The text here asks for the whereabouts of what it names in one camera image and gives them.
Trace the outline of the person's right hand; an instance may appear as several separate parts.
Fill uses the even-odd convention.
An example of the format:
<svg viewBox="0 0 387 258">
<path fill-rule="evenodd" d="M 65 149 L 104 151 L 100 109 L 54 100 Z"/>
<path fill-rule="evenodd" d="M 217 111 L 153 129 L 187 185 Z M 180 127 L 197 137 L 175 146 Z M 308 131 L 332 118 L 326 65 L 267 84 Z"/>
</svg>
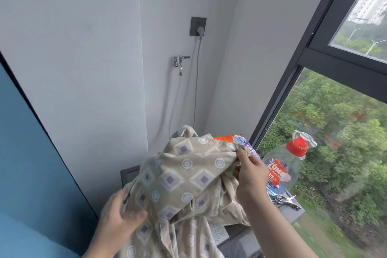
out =
<svg viewBox="0 0 387 258">
<path fill-rule="evenodd" d="M 237 149 L 236 155 L 240 166 L 235 169 L 240 169 L 241 173 L 236 190 L 240 204 L 246 207 L 249 203 L 260 202 L 267 198 L 268 168 L 263 161 L 255 155 L 248 155 L 241 148 Z"/>
</svg>

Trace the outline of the person's left hand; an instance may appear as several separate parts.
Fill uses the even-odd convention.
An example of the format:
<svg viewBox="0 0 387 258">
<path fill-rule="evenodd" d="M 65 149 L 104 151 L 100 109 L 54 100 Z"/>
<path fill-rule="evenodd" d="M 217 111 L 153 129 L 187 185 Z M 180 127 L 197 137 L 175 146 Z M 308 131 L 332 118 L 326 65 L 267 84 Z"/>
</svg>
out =
<svg viewBox="0 0 387 258">
<path fill-rule="evenodd" d="M 93 239 L 104 241 L 106 250 L 109 252 L 109 258 L 113 258 L 134 233 L 127 232 L 125 218 L 128 216 L 121 216 L 121 207 L 127 194 L 128 189 L 122 189 L 111 196 L 101 212 L 93 236 Z"/>
</svg>

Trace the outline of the beige patterned cloth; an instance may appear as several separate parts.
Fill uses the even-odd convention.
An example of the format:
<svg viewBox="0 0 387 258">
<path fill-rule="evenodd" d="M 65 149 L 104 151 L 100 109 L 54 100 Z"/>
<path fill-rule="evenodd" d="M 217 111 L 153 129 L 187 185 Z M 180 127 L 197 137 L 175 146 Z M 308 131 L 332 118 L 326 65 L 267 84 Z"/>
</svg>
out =
<svg viewBox="0 0 387 258">
<path fill-rule="evenodd" d="M 209 221 L 250 225 L 236 198 L 239 148 L 250 155 L 243 144 L 200 137 L 185 125 L 162 152 L 145 158 L 139 175 L 124 186 L 129 193 L 122 214 L 145 210 L 148 216 L 115 258 L 225 258 Z"/>
</svg>

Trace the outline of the person's left forearm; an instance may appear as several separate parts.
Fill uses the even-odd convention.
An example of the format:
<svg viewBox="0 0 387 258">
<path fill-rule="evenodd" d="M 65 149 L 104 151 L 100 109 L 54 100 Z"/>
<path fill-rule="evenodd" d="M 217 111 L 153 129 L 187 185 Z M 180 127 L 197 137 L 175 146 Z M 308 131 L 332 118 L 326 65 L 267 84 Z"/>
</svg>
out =
<svg viewBox="0 0 387 258">
<path fill-rule="evenodd" d="M 93 239 L 81 258 L 109 258 L 104 241 Z"/>
</svg>

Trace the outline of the person's right forearm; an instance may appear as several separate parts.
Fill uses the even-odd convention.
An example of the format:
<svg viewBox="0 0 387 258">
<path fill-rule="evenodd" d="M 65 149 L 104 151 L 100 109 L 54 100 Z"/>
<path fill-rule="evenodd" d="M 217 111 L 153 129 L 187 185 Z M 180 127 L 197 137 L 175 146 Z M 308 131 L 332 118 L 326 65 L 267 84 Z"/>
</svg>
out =
<svg viewBox="0 0 387 258">
<path fill-rule="evenodd" d="M 265 258 L 318 258 L 268 197 L 248 197 L 241 205 Z"/>
</svg>

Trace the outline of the orange and purple detergent packet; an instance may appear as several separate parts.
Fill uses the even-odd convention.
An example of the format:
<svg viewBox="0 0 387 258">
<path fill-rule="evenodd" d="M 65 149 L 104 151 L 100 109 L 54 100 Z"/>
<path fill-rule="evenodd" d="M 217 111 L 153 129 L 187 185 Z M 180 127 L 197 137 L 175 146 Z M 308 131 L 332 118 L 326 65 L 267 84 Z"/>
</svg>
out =
<svg viewBox="0 0 387 258">
<path fill-rule="evenodd" d="M 230 149 L 231 149 L 231 147 L 235 147 L 235 149 L 237 149 L 237 148 L 239 148 L 239 146 L 244 146 L 247 149 L 248 154 L 255 155 L 257 158 L 261 159 L 259 157 L 259 155 L 257 154 L 257 152 L 252 147 L 252 145 L 241 134 L 218 136 L 218 137 L 214 137 L 214 139 L 232 143 L 232 144 L 228 144 L 228 147 L 230 147 Z"/>
</svg>

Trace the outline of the clear detergent bottle red cap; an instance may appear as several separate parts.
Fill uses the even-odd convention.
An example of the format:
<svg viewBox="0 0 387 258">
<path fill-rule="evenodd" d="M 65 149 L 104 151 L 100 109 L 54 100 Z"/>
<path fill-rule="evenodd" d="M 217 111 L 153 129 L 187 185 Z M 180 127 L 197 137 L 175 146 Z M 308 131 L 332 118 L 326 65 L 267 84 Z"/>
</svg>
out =
<svg viewBox="0 0 387 258">
<path fill-rule="evenodd" d="M 294 131 L 291 140 L 276 146 L 264 157 L 263 162 L 268 168 L 267 192 L 271 198 L 293 187 L 308 149 L 316 146 L 312 136 Z"/>
</svg>

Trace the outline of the metal clothes clips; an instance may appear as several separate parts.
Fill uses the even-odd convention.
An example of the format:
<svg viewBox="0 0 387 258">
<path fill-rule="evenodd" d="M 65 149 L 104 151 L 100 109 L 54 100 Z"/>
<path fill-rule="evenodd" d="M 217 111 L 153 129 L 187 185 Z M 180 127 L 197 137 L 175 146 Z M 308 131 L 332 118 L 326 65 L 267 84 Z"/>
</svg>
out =
<svg viewBox="0 0 387 258">
<path fill-rule="evenodd" d="M 292 209 L 299 211 L 301 207 L 292 201 L 293 197 L 285 197 L 283 195 L 277 195 L 271 198 L 271 201 L 276 205 L 284 205 L 291 207 Z"/>
</svg>

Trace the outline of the white label sticker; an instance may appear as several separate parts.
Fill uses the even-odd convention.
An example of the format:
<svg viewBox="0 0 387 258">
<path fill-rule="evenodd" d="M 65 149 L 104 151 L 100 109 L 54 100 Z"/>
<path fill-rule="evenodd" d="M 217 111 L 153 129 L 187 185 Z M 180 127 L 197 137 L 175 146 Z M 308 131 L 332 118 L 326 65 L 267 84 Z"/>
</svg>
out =
<svg viewBox="0 0 387 258">
<path fill-rule="evenodd" d="M 217 225 L 216 223 L 209 220 L 207 222 L 216 246 L 219 246 L 230 238 L 225 226 Z"/>
</svg>

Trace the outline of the grey washing machine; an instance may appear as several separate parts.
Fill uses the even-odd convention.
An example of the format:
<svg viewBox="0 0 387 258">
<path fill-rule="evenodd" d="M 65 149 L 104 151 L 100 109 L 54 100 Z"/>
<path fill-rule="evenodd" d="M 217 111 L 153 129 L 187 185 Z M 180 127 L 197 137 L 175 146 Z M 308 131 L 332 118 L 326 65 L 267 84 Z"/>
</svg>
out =
<svg viewBox="0 0 387 258">
<path fill-rule="evenodd" d="M 139 170 L 139 165 L 121 170 L 120 177 L 122 187 L 127 183 L 132 182 L 137 175 L 139 175 Z M 286 192 L 283 195 L 293 197 L 289 192 Z M 294 198 L 292 201 L 298 206 L 301 206 Z M 276 207 L 290 224 L 296 222 L 298 218 L 305 213 L 305 210 L 302 207 L 299 211 L 284 205 L 276 205 Z M 260 256 L 261 247 L 250 227 L 237 224 L 226 226 L 225 228 L 230 238 L 217 246 L 225 258 L 258 258 Z"/>
</svg>

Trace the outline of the blue panel with black edge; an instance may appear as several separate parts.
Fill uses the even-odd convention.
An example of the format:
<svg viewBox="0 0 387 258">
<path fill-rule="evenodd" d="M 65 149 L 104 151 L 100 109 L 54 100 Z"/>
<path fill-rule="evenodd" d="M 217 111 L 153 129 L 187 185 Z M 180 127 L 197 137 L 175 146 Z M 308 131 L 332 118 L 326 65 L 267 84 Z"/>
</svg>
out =
<svg viewBox="0 0 387 258">
<path fill-rule="evenodd" d="M 79 258 L 97 221 L 0 52 L 0 258 Z"/>
</svg>

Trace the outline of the chrome wall tap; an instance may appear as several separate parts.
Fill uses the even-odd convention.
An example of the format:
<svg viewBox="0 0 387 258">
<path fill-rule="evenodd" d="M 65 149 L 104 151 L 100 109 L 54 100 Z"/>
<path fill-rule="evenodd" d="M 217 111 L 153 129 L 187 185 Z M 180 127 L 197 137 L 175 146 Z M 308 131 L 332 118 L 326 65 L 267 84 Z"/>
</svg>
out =
<svg viewBox="0 0 387 258">
<path fill-rule="evenodd" d="M 191 56 L 190 55 L 183 55 L 183 56 L 174 56 L 173 58 L 173 65 L 175 67 L 178 67 L 179 68 L 179 76 L 181 77 L 182 74 L 183 74 L 183 68 L 182 68 L 182 61 L 183 60 L 186 60 L 186 59 L 190 59 Z"/>
</svg>

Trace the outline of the black window frame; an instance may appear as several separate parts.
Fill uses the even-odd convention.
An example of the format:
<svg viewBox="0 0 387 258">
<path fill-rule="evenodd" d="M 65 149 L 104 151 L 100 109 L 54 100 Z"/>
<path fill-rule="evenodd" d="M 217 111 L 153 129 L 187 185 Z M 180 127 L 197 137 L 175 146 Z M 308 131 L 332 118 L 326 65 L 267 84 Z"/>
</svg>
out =
<svg viewBox="0 0 387 258">
<path fill-rule="evenodd" d="M 337 48 L 331 42 L 357 0 L 320 0 L 250 143 L 257 149 L 306 68 L 387 104 L 387 62 Z"/>
</svg>

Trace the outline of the dark grey wall socket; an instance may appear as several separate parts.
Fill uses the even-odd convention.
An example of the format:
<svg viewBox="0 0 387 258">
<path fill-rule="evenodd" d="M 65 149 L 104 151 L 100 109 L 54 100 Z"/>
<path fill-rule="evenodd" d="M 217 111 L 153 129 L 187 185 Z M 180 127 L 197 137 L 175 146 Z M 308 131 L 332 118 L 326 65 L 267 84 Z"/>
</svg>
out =
<svg viewBox="0 0 387 258">
<path fill-rule="evenodd" d="M 189 36 L 204 36 L 207 18 L 191 17 Z"/>
</svg>

